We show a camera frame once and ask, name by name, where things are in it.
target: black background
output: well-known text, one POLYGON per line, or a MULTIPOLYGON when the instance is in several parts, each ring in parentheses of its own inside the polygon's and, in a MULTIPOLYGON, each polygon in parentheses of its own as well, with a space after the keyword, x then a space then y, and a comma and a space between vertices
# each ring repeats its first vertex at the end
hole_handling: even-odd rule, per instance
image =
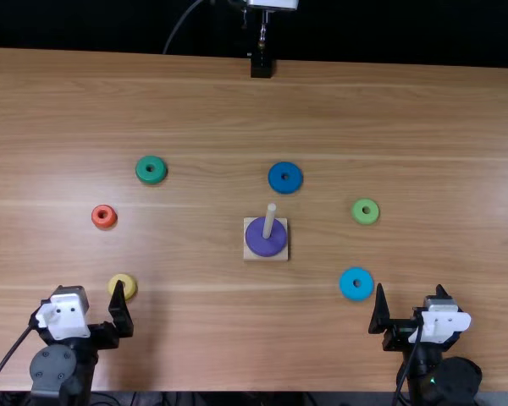
MULTIPOLYGON (((0 0, 0 47, 160 53, 192 1, 0 0)), ((169 53, 244 57, 241 25, 228 0, 205 0, 169 53)), ((300 0, 270 28, 282 59, 508 67, 508 0, 300 0)))

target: green ring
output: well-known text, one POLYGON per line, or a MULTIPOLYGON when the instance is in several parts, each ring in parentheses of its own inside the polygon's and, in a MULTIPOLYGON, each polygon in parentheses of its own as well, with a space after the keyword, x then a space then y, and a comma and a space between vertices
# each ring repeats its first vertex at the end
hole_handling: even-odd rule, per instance
POLYGON ((370 199, 360 199, 352 206, 352 217, 360 224, 373 224, 378 220, 380 210, 370 199))
POLYGON ((168 173, 166 163, 157 156, 144 156, 135 165, 135 174, 144 184, 162 182, 168 173))

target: purple ring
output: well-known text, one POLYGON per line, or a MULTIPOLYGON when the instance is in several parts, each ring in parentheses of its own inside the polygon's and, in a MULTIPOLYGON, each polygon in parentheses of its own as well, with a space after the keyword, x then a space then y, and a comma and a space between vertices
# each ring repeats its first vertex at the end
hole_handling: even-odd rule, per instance
POLYGON ((263 224, 265 217, 258 217, 246 228, 246 245, 251 251, 259 256, 275 256, 288 244, 288 234, 282 222, 274 219, 271 235, 268 239, 263 237, 263 224))

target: yellow ring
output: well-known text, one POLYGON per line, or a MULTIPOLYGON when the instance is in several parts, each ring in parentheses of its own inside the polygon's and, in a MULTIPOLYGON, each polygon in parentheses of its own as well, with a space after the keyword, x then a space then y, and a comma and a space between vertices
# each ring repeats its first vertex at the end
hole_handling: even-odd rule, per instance
POLYGON ((115 290, 115 285, 117 281, 121 281, 124 283, 124 298, 126 300, 130 300, 137 291, 137 282, 130 275, 126 275, 125 273, 118 273, 108 282, 108 292, 113 295, 113 291, 115 290))

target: wooden base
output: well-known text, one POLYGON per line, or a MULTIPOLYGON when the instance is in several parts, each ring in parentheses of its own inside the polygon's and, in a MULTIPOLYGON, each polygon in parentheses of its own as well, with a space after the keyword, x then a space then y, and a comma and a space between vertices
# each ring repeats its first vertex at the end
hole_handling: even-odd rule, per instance
MULTIPOLYGON (((256 220, 257 217, 245 217, 244 219, 244 227, 243 227, 243 260, 245 261, 287 261, 288 260, 288 244, 290 243, 290 239, 286 242, 286 246, 280 251, 277 255, 274 256, 260 256, 254 254, 248 245, 246 245, 246 228, 248 225, 256 220)), ((288 234, 288 220, 286 218, 275 218, 282 223, 286 233, 288 234)))

